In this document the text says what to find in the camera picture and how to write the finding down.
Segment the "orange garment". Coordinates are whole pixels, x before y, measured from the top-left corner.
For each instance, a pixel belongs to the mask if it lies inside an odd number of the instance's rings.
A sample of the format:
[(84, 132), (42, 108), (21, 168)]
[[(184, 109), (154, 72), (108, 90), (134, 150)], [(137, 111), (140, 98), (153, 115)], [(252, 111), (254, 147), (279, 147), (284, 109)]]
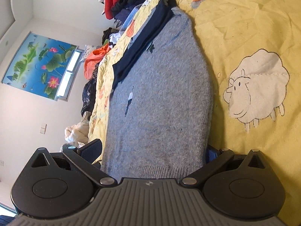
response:
[(109, 44), (101, 47), (86, 45), (83, 60), (84, 60), (84, 77), (86, 80), (92, 78), (96, 64), (100, 63), (105, 54), (111, 50)]

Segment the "grey knitted sweater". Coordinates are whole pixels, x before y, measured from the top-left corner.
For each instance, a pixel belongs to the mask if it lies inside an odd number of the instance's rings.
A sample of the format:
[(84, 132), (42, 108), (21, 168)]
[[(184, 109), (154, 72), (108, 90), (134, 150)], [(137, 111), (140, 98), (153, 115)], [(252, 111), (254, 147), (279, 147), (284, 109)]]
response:
[(176, 0), (159, 0), (113, 71), (103, 172), (118, 181), (180, 180), (201, 168), (211, 80)]

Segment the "dark floral garment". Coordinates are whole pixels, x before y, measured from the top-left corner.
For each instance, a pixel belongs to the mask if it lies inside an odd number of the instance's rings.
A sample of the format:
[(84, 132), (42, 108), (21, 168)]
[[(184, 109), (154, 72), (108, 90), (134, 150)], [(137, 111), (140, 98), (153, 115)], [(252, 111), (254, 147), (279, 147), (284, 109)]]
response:
[(85, 84), (82, 93), (83, 106), (81, 109), (81, 116), (84, 116), (85, 112), (92, 112), (96, 100), (96, 87), (97, 87), (97, 74), (99, 62), (95, 65), (92, 73), (92, 78)]

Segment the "yellow cartoon print bedsheet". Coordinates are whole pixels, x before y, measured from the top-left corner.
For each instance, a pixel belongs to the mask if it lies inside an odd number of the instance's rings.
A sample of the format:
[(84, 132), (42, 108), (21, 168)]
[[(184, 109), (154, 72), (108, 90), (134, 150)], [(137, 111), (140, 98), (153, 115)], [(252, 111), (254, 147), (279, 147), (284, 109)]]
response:
[[(98, 69), (89, 139), (105, 140), (112, 65), (159, 0), (146, 0)], [(214, 87), (210, 145), (267, 157), (300, 225), (300, 0), (176, 0), (190, 16)]]

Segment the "lotus flower roller blind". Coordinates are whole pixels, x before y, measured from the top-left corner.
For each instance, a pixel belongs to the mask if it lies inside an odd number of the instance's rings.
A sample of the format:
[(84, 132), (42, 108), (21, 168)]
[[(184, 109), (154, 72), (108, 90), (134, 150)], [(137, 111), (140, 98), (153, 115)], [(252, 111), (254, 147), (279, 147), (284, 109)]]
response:
[(1, 83), (56, 100), (77, 48), (30, 32), (11, 60)]

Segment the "cream white bundled cloth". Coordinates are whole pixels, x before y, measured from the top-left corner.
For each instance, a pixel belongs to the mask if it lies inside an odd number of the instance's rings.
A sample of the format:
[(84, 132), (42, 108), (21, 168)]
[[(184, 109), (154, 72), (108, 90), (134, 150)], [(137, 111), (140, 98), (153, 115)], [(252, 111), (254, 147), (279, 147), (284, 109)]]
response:
[(81, 147), (89, 142), (89, 120), (91, 112), (84, 112), (81, 121), (78, 124), (74, 124), (65, 128), (64, 135), (65, 141), (68, 143), (74, 142)]

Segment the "white wall switch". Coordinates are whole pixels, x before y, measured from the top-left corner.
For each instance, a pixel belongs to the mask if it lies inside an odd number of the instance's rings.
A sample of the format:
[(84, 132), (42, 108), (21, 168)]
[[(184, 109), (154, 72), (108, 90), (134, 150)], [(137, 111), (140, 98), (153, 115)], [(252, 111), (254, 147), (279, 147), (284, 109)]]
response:
[(40, 134), (45, 134), (47, 128), (47, 124), (42, 123), (40, 126)]

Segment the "light blue folded cloth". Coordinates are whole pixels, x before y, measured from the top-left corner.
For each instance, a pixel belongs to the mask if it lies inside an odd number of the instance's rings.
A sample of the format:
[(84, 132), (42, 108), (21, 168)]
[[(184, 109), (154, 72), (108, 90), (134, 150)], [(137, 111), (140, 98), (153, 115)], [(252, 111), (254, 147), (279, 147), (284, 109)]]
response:
[(130, 25), (130, 23), (132, 22), (135, 14), (138, 12), (138, 10), (140, 9), (141, 6), (142, 6), (142, 4), (139, 4), (139, 5), (137, 5), (133, 8), (133, 10), (130, 12), (130, 14), (126, 18), (125, 22), (121, 26), (121, 28), (120, 28), (121, 32), (124, 32), (127, 29), (127, 27)]

